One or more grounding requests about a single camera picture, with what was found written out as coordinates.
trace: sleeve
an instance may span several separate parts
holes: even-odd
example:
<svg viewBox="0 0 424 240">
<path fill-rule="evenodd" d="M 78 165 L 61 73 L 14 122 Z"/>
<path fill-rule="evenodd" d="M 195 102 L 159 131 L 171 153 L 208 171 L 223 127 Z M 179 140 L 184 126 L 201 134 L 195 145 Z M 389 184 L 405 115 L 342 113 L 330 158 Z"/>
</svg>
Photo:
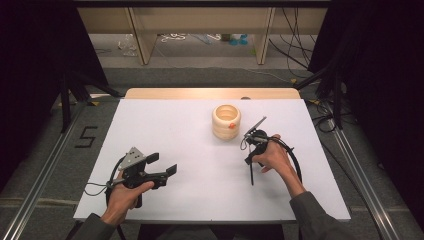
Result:
<svg viewBox="0 0 424 240">
<path fill-rule="evenodd" d="M 311 192 L 304 192 L 290 205 L 304 239 L 356 239 L 341 222 L 328 215 Z"/>
<path fill-rule="evenodd" d="M 73 240 L 103 240 L 110 239 L 115 227 L 103 222 L 99 216 L 92 213 L 72 238 Z"/>
</svg>

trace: hand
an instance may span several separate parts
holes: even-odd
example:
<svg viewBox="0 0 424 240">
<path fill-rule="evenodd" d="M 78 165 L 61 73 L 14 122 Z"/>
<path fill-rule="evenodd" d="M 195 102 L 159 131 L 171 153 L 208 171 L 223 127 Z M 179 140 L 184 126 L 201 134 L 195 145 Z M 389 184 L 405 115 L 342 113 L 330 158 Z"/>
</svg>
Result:
<svg viewBox="0 0 424 240">
<path fill-rule="evenodd" d="M 280 139 L 279 134 L 275 134 L 272 137 Z M 268 172 L 271 169 L 275 169 L 278 173 L 291 168 L 290 160 L 287 155 L 287 151 L 278 143 L 269 141 L 268 146 L 263 154 L 255 155 L 252 158 L 253 162 L 260 162 L 265 167 L 262 168 L 262 172 Z"/>
<path fill-rule="evenodd" d="M 122 172 L 118 174 L 118 179 L 120 178 L 122 178 Z M 110 195 L 108 207 L 100 219 L 107 224 L 118 226 L 125 220 L 128 210 L 136 206 L 138 196 L 153 186 L 153 182 L 145 182 L 134 189 L 129 189 L 122 183 L 117 184 Z"/>
<path fill-rule="evenodd" d="M 278 134 L 275 134 L 272 137 L 278 139 L 281 138 Z M 265 152 L 260 155 L 253 156 L 252 161 L 260 162 L 264 165 L 264 168 L 262 168 L 263 173 L 268 172 L 271 169 L 275 169 L 286 184 L 292 198 L 306 191 L 290 163 L 286 149 L 277 142 L 269 141 Z"/>
</svg>

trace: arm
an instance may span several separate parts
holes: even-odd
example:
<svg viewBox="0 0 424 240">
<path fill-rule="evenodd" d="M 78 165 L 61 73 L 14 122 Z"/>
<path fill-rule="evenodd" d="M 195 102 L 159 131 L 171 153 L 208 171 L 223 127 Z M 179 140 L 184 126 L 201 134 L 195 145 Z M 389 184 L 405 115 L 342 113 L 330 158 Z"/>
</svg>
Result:
<svg viewBox="0 0 424 240">
<path fill-rule="evenodd" d="M 153 186 L 153 182 L 145 182 L 134 189 L 128 189 L 122 184 L 116 185 L 104 214 L 99 218 L 92 213 L 73 239 L 109 239 L 115 228 L 125 220 L 128 210 L 136 206 L 138 196 Z"/>
<path fill-rule="evenodd" d="M 252 158 L 264 165 L 262 172 L 274 169 L 283 179 L 292 198 L 290 205 L 305 239 L 355 239 L 339 221 L 329 216 L 312 193 L 307 192 L 290 163 L 286 150 L 270 141 L 266 151 Z"/>
</svg>

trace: person's left hand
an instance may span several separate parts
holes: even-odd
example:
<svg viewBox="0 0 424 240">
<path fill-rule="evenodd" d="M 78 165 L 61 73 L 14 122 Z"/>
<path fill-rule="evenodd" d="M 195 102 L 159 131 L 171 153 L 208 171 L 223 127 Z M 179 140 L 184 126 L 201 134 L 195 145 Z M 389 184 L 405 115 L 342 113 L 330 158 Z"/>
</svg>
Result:
<svg viewBox="0 0 424 240">
<path fill-rule="evenodd" d="M 122 172 L 118 174 L 117 179 L 120 178 L 122 178 Z M 107 224 L 118 226 L 125 220 L 128 210 L 136 206 L 138 196 L 153 186 L 153 182 L 145 182 L 134 189 L 129 189 L 122 183 L 117 184 L 110 194 L 107 209 L 100 219 Z"/>
</svg>

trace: white tabletop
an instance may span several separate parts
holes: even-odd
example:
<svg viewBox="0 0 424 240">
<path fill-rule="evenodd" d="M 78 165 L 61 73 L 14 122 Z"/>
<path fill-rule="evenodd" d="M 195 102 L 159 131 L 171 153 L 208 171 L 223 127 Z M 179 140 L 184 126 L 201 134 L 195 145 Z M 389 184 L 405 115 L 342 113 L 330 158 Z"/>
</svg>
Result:
<svg viewBox="0 0 424 240">
<path fill-rule="evenodd" d="M 212 133 L 212 111 L 233 104 L 242 114 L 240 135 L 222 141 Z M 143 154 L 159 152 L 146 172 L 163 172 L 178 164 L 166 187 L 143 194 L 143 206 L 127 220 L 154 223 L 272 223 L 295 220 L 283 181 L 274 171 L 263 174 L 254 165 L 255 185 L 240 150 L 243 134 L 263 116 L 259 126 L 294 148 L 303 183 L 328 214 L 339 220 L 350 215 L 334 180 L 303 100 L 121 100 L 89 182 L 104 184 L 117 161 L 131 148 Z M 99 187 L 87 185 L 89 193 Z M 74 218 L 103 214 L 105 194 L 83 194 Z"/>
</svg>

